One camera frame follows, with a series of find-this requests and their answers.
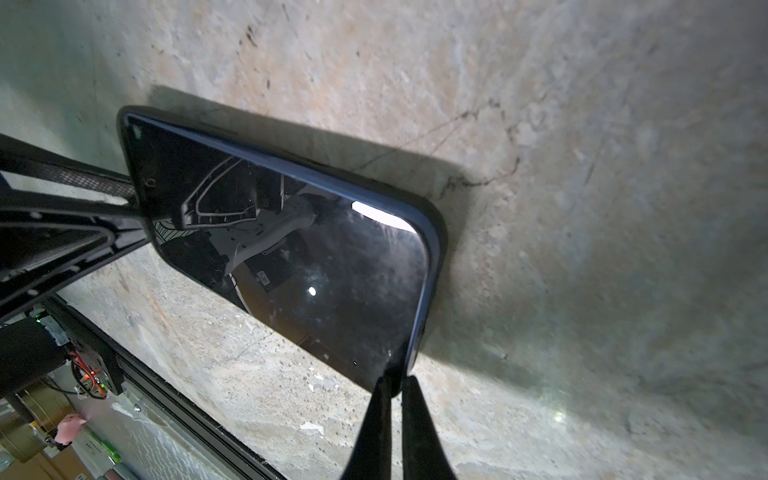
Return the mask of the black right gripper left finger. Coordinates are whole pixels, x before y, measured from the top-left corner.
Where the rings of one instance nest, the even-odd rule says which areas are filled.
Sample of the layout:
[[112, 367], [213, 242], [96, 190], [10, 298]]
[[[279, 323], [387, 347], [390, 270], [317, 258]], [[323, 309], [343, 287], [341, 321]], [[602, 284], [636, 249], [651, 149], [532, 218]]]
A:
[[351, 457], [340, 479], [389, 480], [391, 435], [391, 381], [381, 377], [374, 387]]

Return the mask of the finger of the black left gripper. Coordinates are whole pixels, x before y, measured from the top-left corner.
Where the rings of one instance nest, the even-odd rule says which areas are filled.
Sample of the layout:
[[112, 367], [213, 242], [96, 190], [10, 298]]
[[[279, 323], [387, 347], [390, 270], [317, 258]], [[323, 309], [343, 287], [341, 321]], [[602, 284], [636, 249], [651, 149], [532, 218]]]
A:
[[1, 170], [124, 200], [135, 196], [133, 182], [127, 175], [75, 161], [4, 134], [1, 135]]
[[1, 319], [11, 319], [147, 243], [142, 216], [129, 205], [3, 192]]

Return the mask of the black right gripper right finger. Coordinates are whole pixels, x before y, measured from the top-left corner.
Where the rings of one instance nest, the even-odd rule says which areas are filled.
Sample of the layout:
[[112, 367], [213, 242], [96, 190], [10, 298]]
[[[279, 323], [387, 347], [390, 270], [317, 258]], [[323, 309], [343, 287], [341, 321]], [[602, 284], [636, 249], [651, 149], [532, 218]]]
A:
[[402, 389], [402, 456], [405, 480], [457, 479], [415, 376]]

